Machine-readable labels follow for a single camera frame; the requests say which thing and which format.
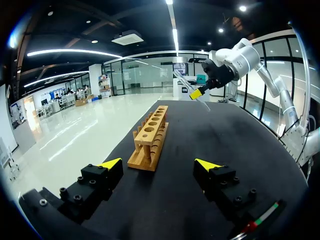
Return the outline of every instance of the air conditioning unit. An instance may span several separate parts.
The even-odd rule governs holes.
[[[144,40],[141,38],[141,35],[135,30],[124,31],[122,34],[114,36],[114,39],[112,40],[113,43],[123,46],[143,41]]]

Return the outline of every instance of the desk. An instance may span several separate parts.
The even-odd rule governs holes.
[[[263,190],[287,206],[270,233],[291,219],[307,189],[289,153],[257,120],[232,104],[208,102],[210,112],[195,101],[156,102],[167,105],[169,128],[156,172],[127,167],[135,149],[132,131],[106,161],[122,158],[123,177],[109,201],[102,202],[82,225],[123,240],[227,239],[233,224],[214,202],[208,202],[193,177],[195,158],[234,168],[240,181]]]

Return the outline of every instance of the cardboard box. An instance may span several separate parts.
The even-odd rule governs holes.
[[[86,99],[88,100],[88,99],[93,99],[95,96],[93,95],[93,94],[91,94],[91,95],[88,95],[87,97],[86,97]]]
[[[85,98],[81,98],[75,101],[75,106],[80,107],[87,104],[87,100]]]

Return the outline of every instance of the glass wall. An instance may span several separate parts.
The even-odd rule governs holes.
[[[73,79],[70,81],[70,85],[71,85],[71,89],[76,92],[77,91],[77,87],[76,87],[76,80]]]
[[[75,86],[76,86],[76,89],[82,89],[82,80],[81,80],[81,77],[77,77],[75,79]]]
[[[282,78],[293,98],[293,104],[299,118],[304,110],[306,80],[297,38],[293,35],[278,37],[255,43],[253,47],[260,54],[260,58],[265,63],[271,77],[273,79]],[[311,62],[309,60],[311,98],[320,103],[320,78],[318,71]],[[278,133],[281,136],[286,123],[283,109],[280,106],[280,97],[273,98],[271,96],[265,83],[254,70],[247,75],[247,85],[246,76],[241,79],[241,82],[238,81],[238,84],[240,86],[238,87],[237,100],[240,102],[240,106],[259,119],[275,134]]]
[[[206,54],[162,53],[141,58],[127,58],[102,66],[102,73],[111,73],[111,88],[114,95],[172,93],[174,64],[185,66],[187,76],[204,75],[201,62]]]
[[[82,87],[83,87],[83,89],[85,89],[86,86],[89,86],[89,88],[90,88],[89,74],[83,75],[81,78],[82,78]]]

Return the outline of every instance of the yellow triangle marker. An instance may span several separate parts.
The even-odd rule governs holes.
[[[213,169],[215,167],[217,167],[217,168],[223,167],[223,166],[220,166],[220,165],[208,162],[208,161],[203,161],[199,158],[196,158],[195,161],[198,161],[207,172],[209,172],[210,169]]]
[[[102,167],[110,170],[110,169],[112,169],[113,166],[114,166],[117,162],[119,162],[120,160],[122,160],[121,157],[116,158],[116,159],[113,159],[113,160],[111,160],[111,161],[106,161],[106,162],[104,162],[104,163],[98,164],[97,166],[98,166],[98,167],[99,167],[99,166],[102,166]]]

